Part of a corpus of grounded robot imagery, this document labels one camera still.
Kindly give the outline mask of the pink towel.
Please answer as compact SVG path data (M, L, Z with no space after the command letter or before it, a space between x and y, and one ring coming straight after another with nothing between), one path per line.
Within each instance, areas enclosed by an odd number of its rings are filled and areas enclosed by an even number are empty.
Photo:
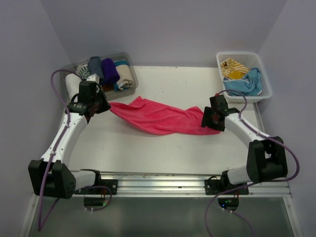
M110 111L129 125L151 135L216 135L220 131L202 127L202 110L186 110L137 97L130 104L111 102Z

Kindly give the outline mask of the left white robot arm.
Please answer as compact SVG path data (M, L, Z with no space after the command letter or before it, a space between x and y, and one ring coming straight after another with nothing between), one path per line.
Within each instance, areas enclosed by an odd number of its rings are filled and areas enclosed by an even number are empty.
M68 164L76 143L95 114L110 109L106 95L95 81L81 81L77 98L65 109L62 125L39 160L28 171L34 193L41 197L69 199L81 189L92 194L102 190L101 174L94 169L70 171Z

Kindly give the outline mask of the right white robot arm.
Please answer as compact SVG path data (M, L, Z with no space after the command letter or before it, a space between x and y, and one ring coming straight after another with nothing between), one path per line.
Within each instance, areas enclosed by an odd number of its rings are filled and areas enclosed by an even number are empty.
M223 95L210 98L210 106L204 109L201 126L217 131L229 130L248 149L245 166L223 171L220 178L212 176L204 181L207 195L221 192L232 194L237 187L248 183L256 184L287 176L283 140L270 137L248 124L237 108L229 108Z

